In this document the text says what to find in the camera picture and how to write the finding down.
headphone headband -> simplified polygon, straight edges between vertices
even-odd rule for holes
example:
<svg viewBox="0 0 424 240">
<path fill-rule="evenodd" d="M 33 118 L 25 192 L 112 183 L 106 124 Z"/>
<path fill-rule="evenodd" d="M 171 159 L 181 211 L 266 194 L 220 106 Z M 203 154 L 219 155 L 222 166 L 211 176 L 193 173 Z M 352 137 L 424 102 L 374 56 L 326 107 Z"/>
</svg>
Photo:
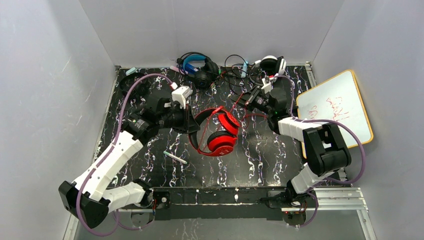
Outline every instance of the headphone headband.
<svg viewBox="0 0 424 240">
<path fill-rule="evenodd" d="M 217 113 L 219 113 L 218 120 L 225 130 L 216 131 L 212 133 L 207 139 L 207 147 L 211 152 L 205 152 L 200 149 L 197 139 L 198 131 L 188 134 L 188 139 L 190 140 L 191 145 L 194 149 L 197 150 L 199 154 L 210 157 L 223 156 L 231 153 L 234 149 L 234 146 L 236 145 L 237 134 L 239 131 L 240 124 L 229 112 L 224 110 L 223 106 L 217 108 L 208 108 L 197 114 L 194 120 L 197 124 L 201 125 L 203 121 L 209 119 Z"/>
<path fill-rule="evenodd" d="M 182 62 L 182 69 L 186 69 L 186 64 L 188 64 L 189 62 L 193 62 L 193 61 L 204 61 L 207 58 L 203 55 L 199 55 L 199 54 L 194 54 L 194 55 L 190 55 L 188 57 L 186 57 L 184 59 L 184 61 Z"/>
</svg>

floor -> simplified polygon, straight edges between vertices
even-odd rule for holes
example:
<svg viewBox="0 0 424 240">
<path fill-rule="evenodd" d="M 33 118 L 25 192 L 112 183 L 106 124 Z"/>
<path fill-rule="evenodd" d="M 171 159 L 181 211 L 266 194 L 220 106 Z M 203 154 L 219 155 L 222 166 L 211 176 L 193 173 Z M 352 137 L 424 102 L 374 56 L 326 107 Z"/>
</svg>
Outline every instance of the floor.
<svg viewBox="0 0 424 240">
<path fill-rule="evenodd" d="M 117 115 L 124 99 L 119 84 L 125 77 L 125 71 L 126 69 L 121 69 L 118 72 L 117 83 L 99 143 L 99 153 L 110 144 L 118 125 Z M 141 68 L 137 71 L 161 73 L 177 83 L 182 80 L 179 73 L 168 68 Z M 295 83 L 295 96 L 311 87 L 304 66 L 288 66 L 286 74 Z M 232 83 L 241 84 L 235 79 L 229 80 Z M 170 91 L 163 78 L 157 77 L 150 81 L 153 82 L 152 88 Z M 290 96 L 290 84 L 285 82 L 288 96 Z M 246 87 L 233 88 L 234 91 L 240 92 L 249 90 L 251 87 L 251 84 L 246 84 Z M 213 88 L 198 91 L 190 97 L 192 112 L 196 115 L 206 108 L 218 106 L 224 106 L 229 110 L 233 105 L 230 101 L 233 94 L 229 85 L 222 80 Z M 142 98 L 133 98 L 127 108 L 136 108 L 143 102 Z M 236 107 L 231 113 L 239 120 L 246 114 L 241 107 Z M 178 134 L 171 129 L 163 129 L 147 147 L 127 162 L 111 182 L 110 187 L 122 186 L 137 178 L 148 181 L 153 187 L 285 186 L 289 179 L 299 173 L 303 165 L 299 142 L 291 137 L 273 133 L 262 117 L 249 118 L 247 129 L 239 132 L 235 150 L 222 157 L 200 155 L 190 145 L 186 135 Z M 205 139 L 215 130 L 208 129 Z M 188 164 L 183 165 L 166 157 L 163 151 L 181 157 Z"/>
</svg>

white wall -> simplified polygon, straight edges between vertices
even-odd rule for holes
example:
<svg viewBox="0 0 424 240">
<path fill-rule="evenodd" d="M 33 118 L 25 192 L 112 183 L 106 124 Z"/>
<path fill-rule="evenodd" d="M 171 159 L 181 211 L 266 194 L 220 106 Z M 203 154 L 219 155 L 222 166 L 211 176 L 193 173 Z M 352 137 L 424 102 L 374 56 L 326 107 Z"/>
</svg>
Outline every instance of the white wall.
<svg viewBox="0 0 424 240">
<path fill-rule="evenodd" d="M 319 82 L 356 74 L 375 135 L 356 185 L 378 239 L 424 238 L 423 23 L 420 0 L 346 0 L 313 61 Z M 350 177 L 359 161 L 355 149 Z"/>
<path fill-rule="evenodd" d="M 80 2 L 115 65 L 165 67 L 189 51 L 218 64 L 230 54 L 312 61 L 343 0 Z"/>
<path fill-rule="evenodd" d="M 0 1 L 0 239 L 62 239 L 115 69 L 78 0 Z"/>
</svg>

marker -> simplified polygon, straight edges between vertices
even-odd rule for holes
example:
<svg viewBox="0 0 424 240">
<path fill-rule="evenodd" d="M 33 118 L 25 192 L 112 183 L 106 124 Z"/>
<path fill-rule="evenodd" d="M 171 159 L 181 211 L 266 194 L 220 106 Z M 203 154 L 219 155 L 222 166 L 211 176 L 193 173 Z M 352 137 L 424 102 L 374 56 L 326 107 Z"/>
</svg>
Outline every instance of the marker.
<svg viewBox="0 0 424 240">
<path fill-rule="evenodd" d="M 177 156 L 175 156 L 175 155 L 173 155 L 173 154 L 171 154 L 167 151 L 163 151 L 163 154 L 165 154 L 166 156 L 168 156 L 170 158 L 177 160 L 178 162 L 180 162 L 182 164 L 187 164 L 187 162 L 185 160 L 183 160 L 183 159 L 181 159 L 181 158 L 179 158 L 179 157 L 177 157 Z"/>
<path fill-rule="evenodd" d="M 133 73 L 135 73 L 137 71 L 137 68 L 135 68 L 135 67 L 133 67 L 133 68 L 130 68 L 128 71 L 126 71 L 125 72 L 125 75 L 130 75 L 130 74 L 133 74 Z"/>
</svg>

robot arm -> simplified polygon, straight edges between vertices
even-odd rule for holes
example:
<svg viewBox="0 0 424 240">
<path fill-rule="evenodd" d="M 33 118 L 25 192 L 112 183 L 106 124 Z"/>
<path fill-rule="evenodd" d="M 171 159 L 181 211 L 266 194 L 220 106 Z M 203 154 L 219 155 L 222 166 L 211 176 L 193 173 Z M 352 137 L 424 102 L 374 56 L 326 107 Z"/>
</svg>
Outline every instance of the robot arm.
<svg viewBox="0 0 424 240">
<path fill-rule="evenodd" d="M 258 109 L 267 114 L 268 126 L 276 134 L 290 136 L 305 144 L 307 159 L 303 169 L 288 181 L 285 193 L 272 197 L 289 204 L 303 202 L 309 197 L 307 192 L 311 188 L 350 165 L 351 155 L 337 125 L 306 123 L 292 117 L 295 113 L 289 112 L 291 99 L 287 97 L 289 94 L 286 94 L 282 81 L 275 77 L 263 78 L 262 87 L 256 86 L 242 96 L 235 95 L 232 100 L 247 110 Z"/>
<path fill-rule="evenodd" d="M 286 117 L 278 121 L 278 130 L 281 135 L 303 142 L 307 155 L 303 169 L 287 183 L 283 199 L 286 203 L 307 197 L 308 190 L 351 164 L 348 147 L 334 123 L 306 123 Z"/>
<path fill-rule="evenodd" d="M 83 182 L 93 168 L 96 168 L 81 195 L 81 213 L 90 228 L 97 227 L 108 215 L 116 209 L 129 204 L 148 206 L 152 200 L 151 186 L 141 179 L 113 189 L 107 189 L 112 179 L 125 163 L 151 138 L 159 129 L 173 128 L 180 133 L 191 133 L 199 130 L 194 120 L 187 98 L 191 90 L 181 86 L 171 94 L 163 90 L 155 90 L 148 97 L 144 108 L 139 113 L 131 114 L 122 125 L 123 131 L 118 135 L 116 144 L 113 142 L 99 158 L 74 181 L 64 181 L 59 187 L 60 197 L 66 210 L 78 217 L 76 202 L 77 194 Z M 109 150 L 106 159 L 96 167 Z"/>
</svg>

